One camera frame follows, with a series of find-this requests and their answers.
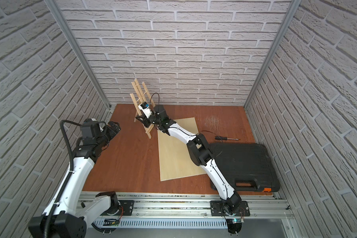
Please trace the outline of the wooden easel frame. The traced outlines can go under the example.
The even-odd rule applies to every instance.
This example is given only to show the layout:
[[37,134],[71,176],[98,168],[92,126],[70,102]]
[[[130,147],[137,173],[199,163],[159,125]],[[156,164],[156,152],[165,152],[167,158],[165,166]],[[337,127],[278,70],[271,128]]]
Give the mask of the wooden easel frame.
[[[133,88],[135,90],[136,96],[137,96],[137,97],[135,97],[135,95],[133,93],[130,94],[131,99],[132,99],[133,104],[134,104],[135,109],[136,109],[135,117],[136,116],[142,116],[142,115],[144,115],[144,113],[138,108],[138,105],[143,103],[143,102],[147,102],[149,105],[152,104],[152,107],[154,107],[155,103],[154,103],[154,101],[152,99],[152,96],[149,93],[149,91],[148,91],[148,89],[146,87],[146,84],[144,82],[142,82],[140,84],[138,82],[138,80],[135,79],[131,84],[132,84],[132,86],[133,86]],[[145,133],[147,134],[148,138],[151,139],[151,131],[153,129],[153,126],[150,126],[148,129],[146,129],[146,128],[144,128],[144,129],[145,129]]]

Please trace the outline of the light plywood board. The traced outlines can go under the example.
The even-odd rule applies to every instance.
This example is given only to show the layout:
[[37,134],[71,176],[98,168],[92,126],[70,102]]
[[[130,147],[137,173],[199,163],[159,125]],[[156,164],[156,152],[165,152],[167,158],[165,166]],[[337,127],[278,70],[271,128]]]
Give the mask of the light plywood board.
[[186,143],[158,131],[160,181],[203,175],[190,158]]

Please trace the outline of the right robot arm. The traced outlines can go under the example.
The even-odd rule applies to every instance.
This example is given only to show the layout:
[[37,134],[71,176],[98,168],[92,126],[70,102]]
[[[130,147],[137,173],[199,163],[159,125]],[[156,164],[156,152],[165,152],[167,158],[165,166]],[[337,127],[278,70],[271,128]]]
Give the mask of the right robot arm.
[[237,191],[228,183],[216,164],[215,156],[211,152],[208,141],[201,133],[192,133],[170,119],[164,106],[157,105],[153,109],[146,102],[136,106],[136,120],[142,122],[145,128],[156,126],[159,131],[172,136],[188,148],[191,160],[201,167],[216,187],[221,199],[221,213],[235,216],[242,212],[242,199]]

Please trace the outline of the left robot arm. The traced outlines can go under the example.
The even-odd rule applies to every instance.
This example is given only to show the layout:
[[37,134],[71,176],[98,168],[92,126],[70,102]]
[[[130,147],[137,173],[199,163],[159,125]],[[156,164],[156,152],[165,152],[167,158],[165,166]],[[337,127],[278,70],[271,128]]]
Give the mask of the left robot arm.
[[71,148],[64,128],[64,124],[73,122],[62,120],[59,124],[69,155],[69,167],[42,215],[31,218],[28,223],[28,230],[34,238],[84,238],[87,228],[102,213],[119,207],[115,192],[102,192],[81,211],[76,211],[86,179],[103,148],[120,132],[119,123],[99,122],[96,119],[76,123],[82,136],[74,149]]

